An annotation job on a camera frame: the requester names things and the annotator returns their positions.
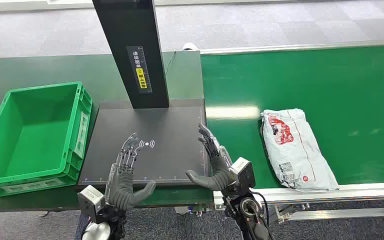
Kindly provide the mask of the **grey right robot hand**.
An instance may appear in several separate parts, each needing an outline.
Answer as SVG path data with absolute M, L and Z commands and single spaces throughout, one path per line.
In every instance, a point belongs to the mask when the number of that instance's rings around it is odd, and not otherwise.
M 212 175 L 199 175 L 191 169 L 185 173 L 190 181 L 198 186 L 212 191 L 223 191 L 235 181 L 233 174 L 229 171 L 232 166 L 230 155 L 209 128 L 200 123 L 198 124 L 198 132 L 201 134 L 198 140 L 207 152 Z

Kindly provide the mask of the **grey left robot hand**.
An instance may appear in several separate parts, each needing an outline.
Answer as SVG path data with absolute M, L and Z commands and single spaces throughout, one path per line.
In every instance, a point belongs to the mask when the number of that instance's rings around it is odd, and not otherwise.
M 119 210 L 132 209 L 151 196 L 157 186 L 156 182 L 151 180 L 143 189 L 137 191 L 133 189 L 134 163 L 141 149 L 139 138 L 134 132 L 125 140 L 115 162 L 111 165 L 104 198 L 107 204 Z

